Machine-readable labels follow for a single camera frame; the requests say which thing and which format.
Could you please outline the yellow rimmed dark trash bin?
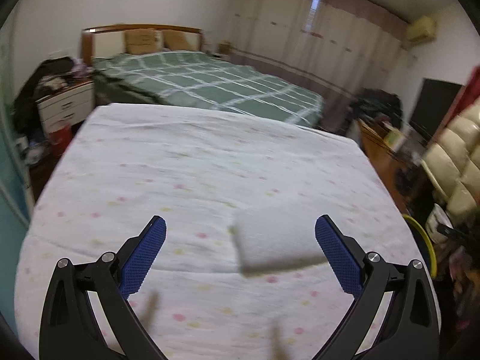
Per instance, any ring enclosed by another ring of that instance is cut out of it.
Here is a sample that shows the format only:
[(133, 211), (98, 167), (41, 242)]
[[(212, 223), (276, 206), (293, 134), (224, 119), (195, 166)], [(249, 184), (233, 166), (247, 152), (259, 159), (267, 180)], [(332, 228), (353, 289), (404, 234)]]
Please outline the yellow rimmed dark trash bin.
[(434, 280), (438, 273), (438, 265), (434, 246), (429, 235), (425, 229), (422, 228), (419, 222), (416, 221), (416, 219), (408, 214), (402, 214), (402, 217), (412, 233), (414, 241), (416, 242), (416, 246), (419, 249), (430, 273), (430, 277)]

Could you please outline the white tissue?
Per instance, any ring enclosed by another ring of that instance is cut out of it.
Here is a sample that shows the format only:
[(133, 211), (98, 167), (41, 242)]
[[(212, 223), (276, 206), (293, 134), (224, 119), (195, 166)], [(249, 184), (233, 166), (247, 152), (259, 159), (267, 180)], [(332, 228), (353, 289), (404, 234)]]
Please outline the white tissue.
[(326, 262), (315, 236), (321, 212), (297, 200), (240, 211), (233, 220), (233, 243), (244, 274), (279, 272)]

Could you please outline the wooden desk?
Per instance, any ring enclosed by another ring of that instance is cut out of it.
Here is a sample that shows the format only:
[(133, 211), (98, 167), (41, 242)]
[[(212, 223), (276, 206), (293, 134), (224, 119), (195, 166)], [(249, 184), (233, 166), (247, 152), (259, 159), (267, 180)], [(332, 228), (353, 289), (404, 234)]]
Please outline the wooden desk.
[(408, 213), (405, 198), (395, 184), (395, 177), (399, 171), (405, 169), (405, 164), (395, 157), (395, 153), (388, 148), (383, 139), (371, 127), (368, 127), (365, 122), (358, 120), (356, 124), (360, 129), (363, 150), (368, 160), (371, 162), (399, 211), (402, 214)]

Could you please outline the cream puffer jacket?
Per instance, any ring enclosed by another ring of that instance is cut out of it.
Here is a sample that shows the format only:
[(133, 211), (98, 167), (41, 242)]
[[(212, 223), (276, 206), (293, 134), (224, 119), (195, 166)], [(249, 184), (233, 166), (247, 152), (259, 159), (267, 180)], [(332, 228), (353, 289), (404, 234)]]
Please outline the cream puffer jacket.
[(426, 151), (421, 165), (454, 219), (479, 206), (479, 102), (459, 113)]

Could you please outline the white floral bed sheet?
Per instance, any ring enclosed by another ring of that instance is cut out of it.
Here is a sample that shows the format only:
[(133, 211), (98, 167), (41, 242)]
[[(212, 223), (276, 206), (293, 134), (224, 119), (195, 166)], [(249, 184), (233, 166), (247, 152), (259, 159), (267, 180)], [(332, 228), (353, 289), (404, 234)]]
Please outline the white floral bed sheet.
[(61, 258), (95, 261), (159, 215), (166, 242), (129, 303), (168, 358), (312, 358), (352, 297), (327, 262), (242, 273), (231, 229), (240, 211), (297, 200), (386, 261), (420, 257), (350, 139), (222, 111), (97, 108), (35, 205), (16, 275), (20, 342), (38, 353), (42, 306)]

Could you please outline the white nightstand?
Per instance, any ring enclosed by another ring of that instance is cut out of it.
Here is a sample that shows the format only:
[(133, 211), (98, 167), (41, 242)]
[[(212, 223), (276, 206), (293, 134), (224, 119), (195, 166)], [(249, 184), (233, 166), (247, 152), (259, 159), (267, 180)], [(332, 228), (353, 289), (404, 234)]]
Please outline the white nightstand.
[(58, 94), (36, 101), (45, 132), (58, 122), (77, 125), (88, 117), (95, 105), (94, 83), (91, 80), (65, 88)]

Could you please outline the pile of dark clothes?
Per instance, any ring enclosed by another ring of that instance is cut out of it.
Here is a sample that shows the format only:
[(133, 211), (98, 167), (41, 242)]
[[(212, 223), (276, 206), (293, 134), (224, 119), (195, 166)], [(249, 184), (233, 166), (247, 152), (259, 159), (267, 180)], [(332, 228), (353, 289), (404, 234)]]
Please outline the pile of dark clothes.
[(377, 119), (385, 116), (391, 125), (400, 128), (403, 108), (396, 94), (382, 89), (363, 88), (351, 103), (353, 119)]

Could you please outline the dark television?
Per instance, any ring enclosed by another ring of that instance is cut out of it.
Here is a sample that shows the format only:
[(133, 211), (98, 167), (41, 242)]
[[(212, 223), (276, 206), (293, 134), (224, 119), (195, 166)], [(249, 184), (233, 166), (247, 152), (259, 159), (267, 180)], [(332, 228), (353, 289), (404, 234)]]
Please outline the dark television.
[(425, 141), (433, 137), (461, 88), (453, 82), (423, 80), (409, 124)]

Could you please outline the red puffer jacket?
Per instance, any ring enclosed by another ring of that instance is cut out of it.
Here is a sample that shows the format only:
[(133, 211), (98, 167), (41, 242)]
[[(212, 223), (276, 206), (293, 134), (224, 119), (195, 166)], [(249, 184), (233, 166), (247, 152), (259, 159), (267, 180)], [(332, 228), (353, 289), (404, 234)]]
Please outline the red puffer jacket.
[(480, 96), (480, 66), (476, 66), (473, 69), (472, 76), (469, 79), (467, 86), (465, 87), (464, 100), (465, 107), (469, 107), (474, 104)]

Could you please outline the clothes on nightstand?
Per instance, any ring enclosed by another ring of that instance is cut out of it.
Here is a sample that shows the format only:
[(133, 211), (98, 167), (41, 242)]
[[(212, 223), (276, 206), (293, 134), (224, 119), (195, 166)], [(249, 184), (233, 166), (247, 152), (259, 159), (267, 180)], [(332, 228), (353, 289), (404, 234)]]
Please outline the clothes on nightstand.
[(90, 78), (90, 71), (77, 58), (64, 56), (41, 62), (27, 79), (14, 101), (13, 125), (17, 133), (27, 134), (40, 125), (36, 101)]

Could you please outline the green patterned quilt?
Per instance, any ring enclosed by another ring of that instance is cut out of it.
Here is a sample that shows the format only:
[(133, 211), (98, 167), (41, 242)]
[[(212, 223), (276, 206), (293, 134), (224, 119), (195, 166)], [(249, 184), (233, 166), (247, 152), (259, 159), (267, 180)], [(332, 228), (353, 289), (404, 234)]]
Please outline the green patterned quilt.
[(97, 57), (94, 72), (150, 103), (228, 111), (314, 126), (323, 97), (277, 76), (199, 51)]

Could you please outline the wooden headboard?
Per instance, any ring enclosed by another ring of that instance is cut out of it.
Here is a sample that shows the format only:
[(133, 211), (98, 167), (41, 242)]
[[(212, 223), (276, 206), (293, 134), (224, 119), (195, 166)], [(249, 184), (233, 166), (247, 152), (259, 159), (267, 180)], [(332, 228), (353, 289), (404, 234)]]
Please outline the wooden headboard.
[(120, 54), (144, 55), (158, 51), (201, 51), (199, 28), (167, 24), (112, 24), (86, 28), (81, 34), (81, 59), (91, 66), (96, 58)]

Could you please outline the striped curtain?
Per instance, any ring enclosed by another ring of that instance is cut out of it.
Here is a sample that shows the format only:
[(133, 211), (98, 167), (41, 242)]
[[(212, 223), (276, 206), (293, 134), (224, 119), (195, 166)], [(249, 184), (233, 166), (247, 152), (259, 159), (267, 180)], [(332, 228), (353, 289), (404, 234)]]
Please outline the striped curtain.
[(235, 63), (335, 98), (382, 88), (407, 27), (368, 0), (235, 0), (227, 38)]

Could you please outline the air conditioner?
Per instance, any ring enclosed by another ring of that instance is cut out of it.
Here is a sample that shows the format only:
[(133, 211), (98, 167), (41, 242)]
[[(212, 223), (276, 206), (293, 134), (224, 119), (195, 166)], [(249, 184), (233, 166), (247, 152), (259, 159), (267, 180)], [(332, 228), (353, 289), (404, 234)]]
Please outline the air conditioner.
[(429, 16), (422, 16), (407, 27), (406, 41), (409, 43), (432, 41), (436, 38), (436, 31), (436, 21)]

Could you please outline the brown pillow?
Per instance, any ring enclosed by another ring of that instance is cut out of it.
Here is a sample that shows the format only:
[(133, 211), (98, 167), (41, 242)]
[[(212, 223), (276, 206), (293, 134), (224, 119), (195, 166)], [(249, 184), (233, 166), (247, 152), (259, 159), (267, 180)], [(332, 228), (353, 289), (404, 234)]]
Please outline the brown pillow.
[(163, 46), (167, 49), (197, 51), (199, 49), (199, 35), (176, 30), (163, 30)]
[(160, 51), (155, 30), (136, 28), (124, 32), (125, 50), (131, 55), (145, 55)]

